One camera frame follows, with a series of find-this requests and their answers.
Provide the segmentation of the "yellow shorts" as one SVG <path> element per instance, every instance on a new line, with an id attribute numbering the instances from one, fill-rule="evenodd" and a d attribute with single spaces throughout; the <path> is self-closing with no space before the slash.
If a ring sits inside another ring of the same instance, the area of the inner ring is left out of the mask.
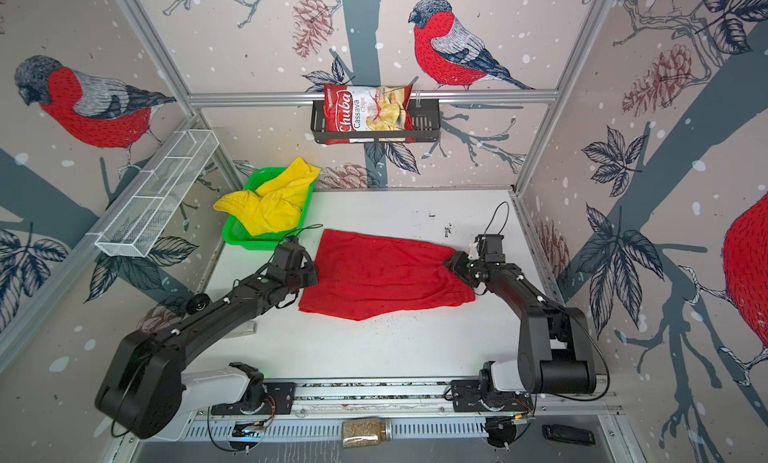
<path id="1" fill-rule="evenodd" d="M 234 217 L 253 238 L 297 228 L 321 170 L 298 157 L 277 171 L 253 188 L 223 196 L 213 208 Z"/>

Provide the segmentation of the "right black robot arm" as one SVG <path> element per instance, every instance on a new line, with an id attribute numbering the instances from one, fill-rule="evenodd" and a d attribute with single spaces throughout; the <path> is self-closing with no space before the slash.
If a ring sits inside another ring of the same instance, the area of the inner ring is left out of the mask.
<path id="1" fill-rule="evenodd" d="M 471 289 L 483 285 L 519 319 L 517 351 L 508 361 L 488 361 L 479 372 L 482 400 L 494 405 L 518 392 L 588 395 L 597 388 L 593 341 L 585 314 L 548 298 L 503 253 L 503 236 L 480 234 L 475 257 L 458 251 L 446 269 Z"/>

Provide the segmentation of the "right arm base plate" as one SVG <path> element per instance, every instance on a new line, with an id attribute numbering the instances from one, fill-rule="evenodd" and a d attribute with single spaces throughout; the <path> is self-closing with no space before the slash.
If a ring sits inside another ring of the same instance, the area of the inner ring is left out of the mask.
<path id="1" fill-rule="evenodd" d="M 455 413 L 522 413 L 532 414 L 533 399 L 527 393 L 483 392 L 478 379 L 456 379 L 449 383 L 445 398 Z"/>

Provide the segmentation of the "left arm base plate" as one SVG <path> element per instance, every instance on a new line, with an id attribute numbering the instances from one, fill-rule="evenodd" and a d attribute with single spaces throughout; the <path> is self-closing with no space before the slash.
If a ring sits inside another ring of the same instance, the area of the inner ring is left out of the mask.
<path id="1" fill-rule="evenodd" d="M 258 398 L 246 394 L 236 403 L 213 406 L 211 414 L 240 418 L 289 415 L 292 412 L 296 388 L 294 382 L 267 381 L 257 394 Z"/>

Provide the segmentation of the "red shorts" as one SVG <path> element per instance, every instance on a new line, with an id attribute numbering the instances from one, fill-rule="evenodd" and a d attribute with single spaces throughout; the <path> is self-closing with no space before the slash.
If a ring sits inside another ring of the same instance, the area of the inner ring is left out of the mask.
<path id="1" fill-rule="evenodd" d="M 445 267 L 455 254 L 425 241 L 326 229 L 314 259 L 318 284 L 303 291 L 299 310 L 363 321 L 471 303 L 474 291 Z"/>

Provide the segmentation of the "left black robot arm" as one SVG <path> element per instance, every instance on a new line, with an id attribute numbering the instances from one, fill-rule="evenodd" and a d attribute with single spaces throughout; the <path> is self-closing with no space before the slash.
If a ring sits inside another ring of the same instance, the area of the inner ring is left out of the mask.
<path id="1" fill-rule="evenodd" d="M 201 353 L 239 325 L 316 285 L 317 271 L 298 237 L 286 237 L 271 259 L 224 297 L 181 322 L 153 333 L 136 330 L 119 343 L 95 397 L 95 407 L 139 438 L 158 434 L 179 414 L 231 404 L 245 395 L 254 406 L 262 374 L 235 362 L 189 373 Z"/>

